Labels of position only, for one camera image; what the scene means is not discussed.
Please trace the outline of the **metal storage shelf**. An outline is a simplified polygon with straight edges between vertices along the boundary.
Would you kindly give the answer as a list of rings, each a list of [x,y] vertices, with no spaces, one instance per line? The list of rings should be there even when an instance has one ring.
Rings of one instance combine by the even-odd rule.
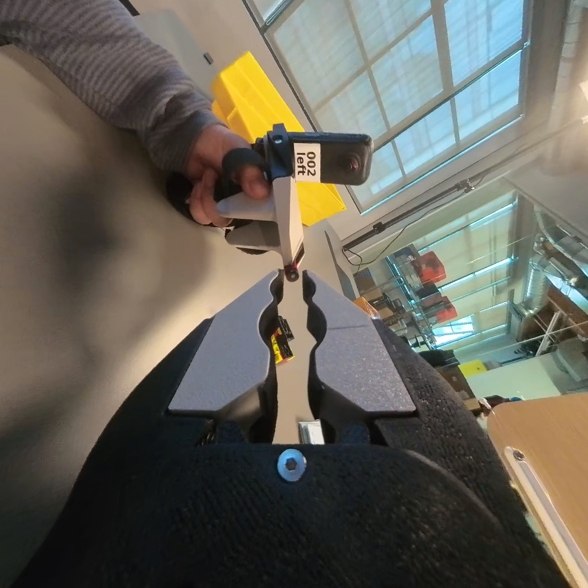
[[[446,271],[433,251],[419,252],[414,244],[405,246],[385,259],[391,273],[383,293],[393,304],[398,324],[397,334],[404,335],[416,347],[439,346],[434,331],[441,324],[457,318],[457,311],[440,286]]]

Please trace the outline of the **person's left hand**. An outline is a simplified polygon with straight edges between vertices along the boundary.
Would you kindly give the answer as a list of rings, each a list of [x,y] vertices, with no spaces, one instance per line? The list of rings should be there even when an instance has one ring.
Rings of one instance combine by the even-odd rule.
[[[197,223],[224,228],[232,222],[231,218],[218,213],[214,193],[224,157],[241,148],[250,149],[251,144],[217,124],[206,127],[195,141],[187,159],[185,176],[193,184],[189,210]],[[270,195],[268,181],[257,166],[241,166],[233,173],[232,181],[251,199],[260,201]]]

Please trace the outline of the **stack of cardboard boxes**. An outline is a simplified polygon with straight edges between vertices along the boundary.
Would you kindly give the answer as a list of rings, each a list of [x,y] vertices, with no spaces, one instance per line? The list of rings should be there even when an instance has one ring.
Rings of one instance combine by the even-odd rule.
[[[471,412],[481,409],[477,397],[474,395],[458,364],[437,367],[436,370],[458,394],[462,402]]]

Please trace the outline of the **red yellow black brick assembly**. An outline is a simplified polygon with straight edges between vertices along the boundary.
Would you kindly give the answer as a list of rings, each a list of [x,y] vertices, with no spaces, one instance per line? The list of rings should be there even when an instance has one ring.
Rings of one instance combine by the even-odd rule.
[[[283,364],[294,359],[295,355],[290,343],[295,339],[288,321],[281,315],[277,317],[277,323],[270,341],[272,344],[275,364]]]

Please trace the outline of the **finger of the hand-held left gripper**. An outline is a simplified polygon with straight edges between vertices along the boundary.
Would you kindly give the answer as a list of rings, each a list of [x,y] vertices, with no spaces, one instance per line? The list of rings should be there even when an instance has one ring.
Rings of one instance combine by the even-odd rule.
[[[282,259],[284,271],[299,271],[305,256],[303,224],[286,229],[274,221],[251,220],[226,231],[226,241],[248,254],[275,252]]]
[[[285,224],[286,229],[302,224],[298,191],[292,177],[275,179],[269,197],[264,200],[255,201],[240,192],[217,203],[217,210],[234,221],[274,221]]]

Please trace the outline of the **wooden book stand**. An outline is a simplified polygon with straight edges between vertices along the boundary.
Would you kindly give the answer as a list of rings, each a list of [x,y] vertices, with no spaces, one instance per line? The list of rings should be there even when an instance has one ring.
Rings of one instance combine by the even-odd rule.
[[[587,587],[587,393],[499,404],[487,427],[543,543]]]

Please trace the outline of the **person's left forearm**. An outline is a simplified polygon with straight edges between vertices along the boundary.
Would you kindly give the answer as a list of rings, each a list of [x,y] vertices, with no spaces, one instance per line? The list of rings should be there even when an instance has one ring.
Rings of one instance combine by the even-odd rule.
[[[1,1],[1,43],[38,58],[95,114],[133,132],[160,169],[185,171],[202,131],[222,125],[119,1]]]

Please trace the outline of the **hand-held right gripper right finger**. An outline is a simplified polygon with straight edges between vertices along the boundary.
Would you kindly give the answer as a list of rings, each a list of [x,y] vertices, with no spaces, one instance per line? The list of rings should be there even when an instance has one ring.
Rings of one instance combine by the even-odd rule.
[[[315,273],[302,275],[307,329],[315,340],[308,373],[308,400],[325,443],[336,443],[356,426],[376,433],[376,423],[413,419],[417,407],[393,361],[390,330]]]

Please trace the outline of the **black light stand pole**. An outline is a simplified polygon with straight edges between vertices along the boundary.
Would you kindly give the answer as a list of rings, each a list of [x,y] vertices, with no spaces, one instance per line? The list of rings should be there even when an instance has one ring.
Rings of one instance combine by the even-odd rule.
[[[487,166],[478,173],[470,175],[456,182],[454,185],[438,192],[424,202],[419,203],[400,214],[397,214],[395,217],[392,217],[385,222],[377,222],[376,224],[373,224],[370,230],[364,232],[357,238],[352,239],[346,245],[342,245],[342,253],[346,254],[349,252],[350,254],[359,257],[359,254],[355,251],[355,249],[368,240],[385,233],[388,229],[393,228],[397,224],[400,224],[407,219],[412,218],[412,222],[417,222],[418,219],[414,218],[414,216],[418,213],[423,212],[424,216],[426,216],[433,211],[435,205],[443,206],[447,204],[450,197],[459,198],[462,195],[471,193],[479,185],[481,185],[482,181],[486,177],[498,171],[500,168],[509,165],[521,156],[527,155],[528,153],[539,149],[541,146],[554,140],[559,135],[565,134],[572,129],[581,128],[584,125],[587,125],[587,115],[569,121],[563,126],[543,134],[543,136],[540,136],[540,138],[533,143],[529,143],[525,146],[519,146],[514,150],[514,152],[508,154],[507,157],[498,160],[493,165]]]

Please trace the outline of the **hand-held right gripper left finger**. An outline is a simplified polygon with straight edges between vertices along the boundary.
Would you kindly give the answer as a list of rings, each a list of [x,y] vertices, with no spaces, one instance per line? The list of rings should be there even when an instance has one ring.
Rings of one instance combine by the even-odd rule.
[[[282,300],[272,270],[212,318],[168,406],[176,416],[234,422],[251,442],[270,443],[277,421],[277,376],[270,338]]]

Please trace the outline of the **yellow plastic bin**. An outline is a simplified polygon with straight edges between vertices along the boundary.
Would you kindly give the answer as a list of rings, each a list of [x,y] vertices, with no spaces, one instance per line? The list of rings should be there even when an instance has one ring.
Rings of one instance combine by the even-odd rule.
[[[282,123],[289,132],[303,132],[279,92],[250,52],[221,71],[211,85],[212,110],[232,132],[254,143]],[[345,211],[333,184],[297,182],[302,223],[311,226]]]

